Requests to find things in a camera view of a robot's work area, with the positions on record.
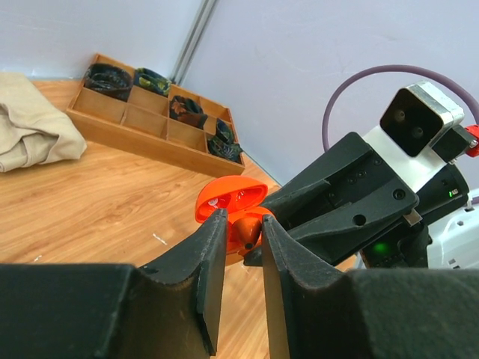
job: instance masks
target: wooden organizer tray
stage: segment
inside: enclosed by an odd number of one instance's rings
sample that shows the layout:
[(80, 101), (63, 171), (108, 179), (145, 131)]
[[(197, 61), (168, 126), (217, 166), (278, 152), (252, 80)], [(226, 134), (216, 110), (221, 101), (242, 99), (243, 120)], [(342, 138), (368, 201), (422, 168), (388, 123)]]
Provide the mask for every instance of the wooden organizer tray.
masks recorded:
[[(135, 73), (133, 67), (101, 54), (92, 63), (112, 64), (132, 77)], [(168, 98), (133, 86), (124, 102), (84, 84), (83, 79), (67, 114), (85, 139), (212, 177), (245, 170), (242, 156), (236, 163), (208, 151), (207, 139), (215, 134), (217, 118), (232, 128), (238, 141), (229, 108), (176, 85), (171, 86)], [(203, 130), (169, 118), (169, 102), (175, 95), (193, 99), (202, 107), (208, 115)]]

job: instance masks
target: folded cloth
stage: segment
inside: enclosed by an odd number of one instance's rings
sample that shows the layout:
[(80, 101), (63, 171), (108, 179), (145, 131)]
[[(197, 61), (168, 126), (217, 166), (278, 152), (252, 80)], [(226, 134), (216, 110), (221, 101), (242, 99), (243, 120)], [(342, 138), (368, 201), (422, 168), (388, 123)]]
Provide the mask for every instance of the folded cloth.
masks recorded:
[(120, 67), (96, 63), (85, 73), (85, 87), (126, 102), (133, 87), (132, 76)]
[(207, 144), (212, 155), (232, 162), (240, 161), (243, 150), (239, 144), (234, 143), (233, 130), (224, 121), (216, 120), (216, 133)]
[(203, 129), (208, 115), (192, 99), (176, 95), (170, 101), (170, 117), (198, 129)]
[(140, 67), (135, 70), (135, 85), (167, 97), (170, 93), (171, 81), (150, 69)]
[(0, 72), (0, 172), (79, 159), (85, 149), (70, 118), (25, 75)]

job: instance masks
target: beige fabric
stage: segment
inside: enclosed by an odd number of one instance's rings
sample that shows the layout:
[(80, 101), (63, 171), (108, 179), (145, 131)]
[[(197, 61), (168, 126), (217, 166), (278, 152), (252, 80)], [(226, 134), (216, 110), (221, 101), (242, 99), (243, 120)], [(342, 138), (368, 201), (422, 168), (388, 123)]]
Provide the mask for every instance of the beige fabric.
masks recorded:
[(86, 147), (71, 119), (25, 75), (0, 72), (0, 172), (79, 159)]

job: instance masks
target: orange toy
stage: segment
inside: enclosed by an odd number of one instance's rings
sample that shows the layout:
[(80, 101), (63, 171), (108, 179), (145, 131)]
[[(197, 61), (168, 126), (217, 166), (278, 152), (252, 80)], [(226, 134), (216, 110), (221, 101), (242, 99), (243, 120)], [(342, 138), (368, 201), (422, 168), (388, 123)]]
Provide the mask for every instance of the orange toy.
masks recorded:
[(244, 176), (215, 179), (198, 195), (195, 206), (198, 223), (206, 221), (218, 208), (228, 210), (228, 265), (239, 262), (261, 244), (263, 215), (272, 213), (258, 205), (267, 195), (267, 185)]

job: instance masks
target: wooden floor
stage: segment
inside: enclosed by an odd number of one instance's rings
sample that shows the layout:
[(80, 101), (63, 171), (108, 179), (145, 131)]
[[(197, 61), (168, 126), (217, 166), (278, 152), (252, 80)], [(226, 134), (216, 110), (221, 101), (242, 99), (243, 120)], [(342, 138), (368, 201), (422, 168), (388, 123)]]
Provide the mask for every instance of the wooden floor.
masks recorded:
[[(77, 82), (36, 82), (59, 109)], [(245, 175), (277, 184), (245, 159)], [(193, 233), (194, 205), (211, 177), (88, 143), (77, 162), (0, 174), (0, 262), (133, 263)], [(219, 359), (269, 358), (261, 269), (225, 274)]]

